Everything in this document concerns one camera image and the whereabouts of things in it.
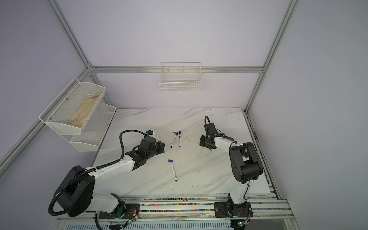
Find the white marker pen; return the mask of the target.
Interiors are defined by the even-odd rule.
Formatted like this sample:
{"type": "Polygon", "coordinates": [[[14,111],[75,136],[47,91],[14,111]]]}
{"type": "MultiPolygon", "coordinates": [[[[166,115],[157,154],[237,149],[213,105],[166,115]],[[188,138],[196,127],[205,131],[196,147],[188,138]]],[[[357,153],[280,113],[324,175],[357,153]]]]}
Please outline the white marker pen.
{"type": "Polygon", "coordinates": [[[181,136],[182,136],[182,131],[180,130],[179,131],[179,142],[178,142],[178,147],[180,148],[181,147],[181,145],[182,145],[182,138],[181,138],[181,136]]]}
{"type": "Polygon", "coordinates": [[[175,170],[173,162],[170,162],[170,165],[171,165],[171,168],[172,168],[172,173],[173,173],[173,176],[174,176],[174,180],[176,182],[178,182],[178,178],[177,178],[177,174],[176,174],[176,170],[175,170]]]}
{"type": "Polygon", "coordinates": [[[175,132],[175,133],[174,133],[174,137],[173,137],[173,139],[172,139],[172,141],[171,141],[170,148],[173,148],[174,143],[175,143],[175,141],[176,141],[176,139],[177,139],[177,137],[178,137],[178,134],[179,134],[179,132],[175,132]]]}

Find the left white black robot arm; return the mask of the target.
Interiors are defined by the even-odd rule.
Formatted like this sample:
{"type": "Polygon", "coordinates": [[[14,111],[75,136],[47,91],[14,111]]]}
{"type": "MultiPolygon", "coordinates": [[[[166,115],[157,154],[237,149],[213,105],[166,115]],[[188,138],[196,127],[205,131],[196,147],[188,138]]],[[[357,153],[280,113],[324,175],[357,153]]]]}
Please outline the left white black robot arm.
{"type": "Polygon", "coordinates": [[[127,212],[124,200],[116,193],[98,193],[96,189],[118,175],[143,166],[150,158],[164,153],[164,148],[165,144],[157,135],[148,135],[126,153],[125,160],[117,159],[89,168],[73,167],[55,191],[48,213],[76,217],[84,212],[105,212],[115,219],[123,217],[127,212]]]}

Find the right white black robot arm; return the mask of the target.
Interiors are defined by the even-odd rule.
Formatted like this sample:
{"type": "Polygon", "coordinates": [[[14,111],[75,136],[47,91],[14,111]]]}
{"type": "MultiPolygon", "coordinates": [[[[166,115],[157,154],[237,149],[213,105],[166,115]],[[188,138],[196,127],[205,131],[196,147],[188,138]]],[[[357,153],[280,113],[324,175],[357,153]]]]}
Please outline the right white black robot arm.
{"type": "Polygon", "coordinates": [[[215,128],[214,123],[204,124],[205,135],[201,136],[201,147],[222,149],[228,155],[232,174],[236,180],[226,202],[214,203],[217,218],[252,217],[253,211],[249,201],[251,183],[263,173],[263,166],[258,153],[251,142],[237,145],[235,139],[226,136],[215,128]]]}

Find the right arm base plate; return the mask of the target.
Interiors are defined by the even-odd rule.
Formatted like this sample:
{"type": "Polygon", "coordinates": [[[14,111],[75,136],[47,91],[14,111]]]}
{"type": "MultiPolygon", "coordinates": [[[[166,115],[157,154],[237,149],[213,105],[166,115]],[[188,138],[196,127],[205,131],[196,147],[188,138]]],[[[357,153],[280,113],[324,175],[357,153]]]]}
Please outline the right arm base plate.
{"type": "Polygon", "coordinates": [[[214,203],[215,217],[217,218],[252,218],[254,216],[250,202],[241,204],[227,202],[214,203]]]}

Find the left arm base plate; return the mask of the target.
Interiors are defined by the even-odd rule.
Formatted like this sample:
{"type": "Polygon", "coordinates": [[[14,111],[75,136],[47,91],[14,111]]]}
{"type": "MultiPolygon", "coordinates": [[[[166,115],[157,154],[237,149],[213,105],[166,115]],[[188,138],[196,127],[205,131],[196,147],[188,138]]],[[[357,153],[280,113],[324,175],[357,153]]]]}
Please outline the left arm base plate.
{"type": "Polygon", "coordinates": [[[125,204],[124,207],[117,207],[117,210],[112,213],[101,212],[99,214],[99,219],[131,219],[134,214],[138,215],[139,211],[140,204],[125,204]]]}

